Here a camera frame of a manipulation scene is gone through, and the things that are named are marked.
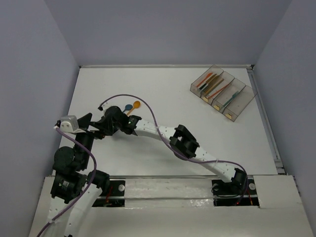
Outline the blue spoon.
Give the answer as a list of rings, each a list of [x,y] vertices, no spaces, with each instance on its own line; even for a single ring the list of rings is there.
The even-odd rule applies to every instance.
[[[127,104],[127,105],[125,105],[125,108],[124,108],[124,110],[122,112],[124,113],[126,111],[130,111],[132,108],[133,108],[133,105]]]

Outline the orange spoon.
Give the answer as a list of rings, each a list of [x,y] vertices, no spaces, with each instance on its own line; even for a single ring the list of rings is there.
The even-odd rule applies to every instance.
[[[140,107],[141,103],[140,101],[135,101],[132,105],[132,108],[128,111],[128,113],[126,114],[127,116],[131,114],[131,112],[134,110],[134,109],[138,109]]]

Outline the gold knife dark handle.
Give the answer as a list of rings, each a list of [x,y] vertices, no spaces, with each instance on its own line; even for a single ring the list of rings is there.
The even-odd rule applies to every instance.
[[[205,87],[209,85],[209,83],[217,77],[217,74],[212,75],[210,78],[207,79],[207,81],[199,88],[200,90],[203,90]]]

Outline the orange plastic knife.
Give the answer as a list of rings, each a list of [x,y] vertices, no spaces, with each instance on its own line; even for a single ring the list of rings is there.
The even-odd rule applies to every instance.
[[[206,76],[203,80],[201,80],[201,81],[199,82],[199,84],[197,85],[197,87],[200,87],[200,85],[203,84],[204,81],[207,80],[212,74],[213,74],[212,72],[211,72],[211,73],[208,73],[207,76]]]

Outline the orange-red chopstick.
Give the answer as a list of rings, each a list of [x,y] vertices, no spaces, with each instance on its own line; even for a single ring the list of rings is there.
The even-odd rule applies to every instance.
[[[228,83],[227,85],[225,85],[224,87],[222,87],[221,89],[219,89],[218,91],[216,91],[215,93],[211,94],[209,96],[209,98],[214,97],[215,95],[217,95],[218,93],[220,93],[222,90],[224,90],[226,87],[228,87],[230,85],[230,83]]]

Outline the teal fork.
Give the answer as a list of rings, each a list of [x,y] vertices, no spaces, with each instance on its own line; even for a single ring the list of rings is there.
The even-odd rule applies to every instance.
[[[239,91],[236,91],[231,98],[223,105],[223,107],[227,107],[237,96],[239,95]]]

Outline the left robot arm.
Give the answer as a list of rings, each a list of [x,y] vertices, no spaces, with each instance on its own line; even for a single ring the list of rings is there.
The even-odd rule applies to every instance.
[[[92,155],[94,133],[88,131],[92,114],[76,118],[62,117],[55,129],[74,143],[73,147],[60,147],[54,154],[55,178],[51,189],[51,202],[44,232],[46,237],[75,237],[100,195],[110,190],[109,174],[94,168],[88,175],[81,174],[89,160],[96,162]]]

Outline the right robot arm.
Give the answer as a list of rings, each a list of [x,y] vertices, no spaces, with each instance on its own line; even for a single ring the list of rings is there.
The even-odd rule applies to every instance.
[[[176,128],[158,126],[139,116],[128,116],[117,106],[98,108],[103,112],[100,122],[105,125],[108,136],[116,131],[128,135],[148,137],[162,141],[179,159],[199,164],[217,175],[227,183],[231,193],[240,193],[247,184],[247,174],[244,168],[232,161],[218,160],[197,142],[192,133],[183,125]]]

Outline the clear compartment organizer box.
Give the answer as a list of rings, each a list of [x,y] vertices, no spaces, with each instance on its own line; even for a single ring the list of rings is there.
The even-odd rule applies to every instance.
[[[204,83],[200,85],[200,87],[197,87],[197,85],[201,80],[203,80],[207,76],[208,73],[211,72],[213,73],[212,75],[222,75],[222,79],[218,82],[216,87],[211,92],[205,94],[203,93],[203,90],[200,90],[199,88],[207,80],[205,80]],[[230,83],[228,87],[226,87],[224,90],[222,90],[214,97],[209,98],[211,94],[215,93],[228,83]],[[236,91],[239,91],[239,95],[227,107],[223,107],[223,105],[231,98],[231,96]],[[244,109],[248,106],[248,104],[257,95],[257,91],[254,88],[246,85],[244,82],[240,81],[239,79],[232,76],[231,74],[229,74],[228,72],[226,72],[225,70],[216,65],[212,65],[211,67],[209,67],[201,76],[199,76],[191,84],[190,92],[195,94],[205,103],[209,104],[216,111],[223,114],[231,121],[235,121],[238,118],[238,116],[244,111]]]

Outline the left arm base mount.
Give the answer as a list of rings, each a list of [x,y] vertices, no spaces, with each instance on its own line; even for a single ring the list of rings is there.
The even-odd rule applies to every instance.
[[[125,207],[125,180],[110,180],[110,186],[103,192],[92,207]]]

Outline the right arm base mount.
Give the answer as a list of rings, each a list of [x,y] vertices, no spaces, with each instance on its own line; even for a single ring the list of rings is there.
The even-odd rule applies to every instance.
[[[229,183],[212,180],[213,204],[220,206],[259,206],[256,185],[253,178],[248,179],[247,191],[231,189]]]

